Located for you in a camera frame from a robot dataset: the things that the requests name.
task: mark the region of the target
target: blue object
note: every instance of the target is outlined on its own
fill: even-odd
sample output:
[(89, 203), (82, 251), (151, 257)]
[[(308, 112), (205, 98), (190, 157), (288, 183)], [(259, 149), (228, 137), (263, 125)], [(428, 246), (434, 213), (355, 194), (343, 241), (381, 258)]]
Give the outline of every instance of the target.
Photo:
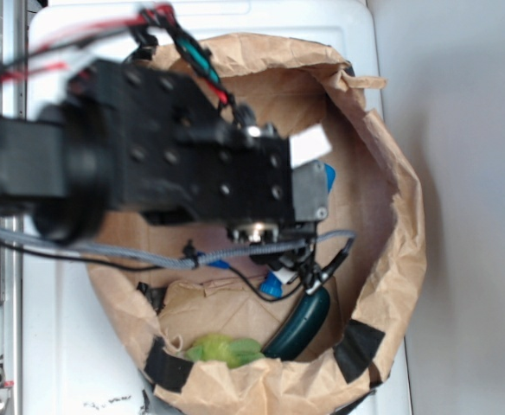
[(329, 164), (324, 163), (325, 166), (325, 175), (328, 177), (328, 193), (331, 191), (333, 187), (333, 182), (336, 180), (336, 170), (331, 167)]
[[(201, 257), (204, 255), (204, 252), (198, 251), (197, 255)], [(214, 262), (209, 262), (207, 265), (212, 266), (213, 268), (220, 268), (222, 270), (227, 270), (229, 268), (229, 264), (226, 261), (222, 261), (221, 259), (218, 259)]]
[[(325, 175), (328, 178), (328, 193), (329, 193), (331, 191), (331, 188), (333, 187), (333, 182), (336, 180), (336, 170), (327, 163), (324, 163), (323, 165), (325, 166)], [(269, 296), (275, 298), (281, 298), (281, 296), (283, 295), (281, 285), (282, 285), (281, 281), (279, 281), (278, 277), (276, 277), (275, 274), (270, 271), (270, 273), (268, 273), (268, 276), (266, 277), (266, 280), (260, 286), (260, 290), (265, 294), (268, 294)]]
[(281, 281), (279, 281), (278, 277), (276, 277), (271, 271), (268, 272), (268, 276), (266, 277), (264, 283), (260, 286), (260, 290), (275, 298), (281, 298), (284, 293), (281, 288)]

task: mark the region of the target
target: black tape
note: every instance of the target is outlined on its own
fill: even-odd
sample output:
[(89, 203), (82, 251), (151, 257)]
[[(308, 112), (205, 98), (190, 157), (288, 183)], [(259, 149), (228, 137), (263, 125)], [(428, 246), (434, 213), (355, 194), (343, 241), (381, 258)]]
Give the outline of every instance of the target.
[(150, 348), (144, 372), (161, 388), (180, 393), (192, 368), (192, 361), (166, 353), (164, 340), (157, 337)]
[(345, 336), (333, 347), (337, 365), (347, 383), (358, 379), (368, 369), (384, 336), (385, 333), (363, 322), (348, 322)]
[(353, 66), (351, 65), (350, 67), (347, 67), (345, 69), (345, 73), (350, 76), (356, 76), (355, 75), (355, 70), (353, 69)]
[(170, 405), (163, 399), (155, 395), (155, 384), (150, 383), (141, 373), (141, 381), (143, 383), (143, 404), (141, 405), (139, 414), (161, 415), (161, 414), (183, 414), (179, 409)]
[(166, 297), (166, 287), (150, 288), (146, 283), (137, 284), (137, 290), (147, 298), (152, 309), (159, 314), (164, 308), (164, 297)]

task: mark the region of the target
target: paper bag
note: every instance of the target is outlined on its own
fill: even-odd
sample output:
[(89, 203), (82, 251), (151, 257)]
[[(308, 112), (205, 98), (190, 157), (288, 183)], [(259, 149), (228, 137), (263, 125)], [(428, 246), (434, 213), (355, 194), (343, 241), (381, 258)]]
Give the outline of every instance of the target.
[[(358, 238), (326, 284), (329, 317), (297, 361), (262, 359), (230, 370), (178, 354), (208, 332), (267, 342), (296, 300), (259, 302), (230, 272), (209, 267), (132, 275), (91, 265), (93, 287), (136, 366), (157, 384), (157, 397), (184, 413), (332, 413), (387, 379), (425, 274), (419, 180), (377, 112), (364, 110), (363, 89), (385, 81), (353, 76), (349, 62), (318, 43), (237, 34), (203, 44), (224, 85), (260, 124), (273, 122), (282, 137), (321, 124), (333, 146), (323, 160), (336, 181), (319, 231), (348, 228)], [(159, 48), (150, 67), (190, 73), (171, 46)], [(100, 239), (176, 257), (188, 239), (205, 251), (230, 244), (217, 227), (149, 227), (136, 214), (111, 214)], [(327, 264), (341, 245), (321, 244), (317, 261)], [(265, 275), (248, 259), (232, 264), (247, 276)], [(169, 286), (159, 316), (138, 282)]]

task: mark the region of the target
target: dark green handle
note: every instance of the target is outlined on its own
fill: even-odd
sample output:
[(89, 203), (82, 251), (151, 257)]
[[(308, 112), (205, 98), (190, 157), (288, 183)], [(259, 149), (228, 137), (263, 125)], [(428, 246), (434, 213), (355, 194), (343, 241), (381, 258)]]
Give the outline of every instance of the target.
[(294, 361), (306, 349), (329, 313), (329, 293), (320, 288), (311, 296), (303, 295), (279, 332), (264, 347), (266, 357)]

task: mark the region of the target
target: gray cable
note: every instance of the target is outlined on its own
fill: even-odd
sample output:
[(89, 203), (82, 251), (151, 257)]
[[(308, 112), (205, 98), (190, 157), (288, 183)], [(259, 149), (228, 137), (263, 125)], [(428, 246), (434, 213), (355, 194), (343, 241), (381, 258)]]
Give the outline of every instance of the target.
[[(335, 230), (318, 236), (316, 242), (324, 242), (327, 239), (336, 237), (355, 238), (355, 233), (349, 230)], [(138, 249), (126, 248), (123, 246), (97, 244), (93, 242), (66, 247), (36, 236), (28, 235), (26, 233), (13, 232), (8, 229), (2, 229), (1, 227), (0, 240), (14, 242), (26, 246), (55, 249), (63, 252), (77, 252), (94, 255), (106, 255), (108, 257), (135, 259), (137, 261), (174, 270), (188, 270), (195, 268), (195, 261), (193, 259), (175, 259), (165, 257), (163, 255), (156, 255), (154, 253), (141, 251)], [(199, 262), (199, 265), (206, 265), (219, 259), (243, 257), (249, 255), (266, 255), (276, 252), (290, 251), (293, 249), (302, 248), (308, 244), (309, 242), (307, 240), (301, 239), (292, 242), (278, 242), (276, 244), (270, 245), (240, 246), (236, 248), (228, 248), (206, 253), (205, 255), (198, 257), (197, 260)]]

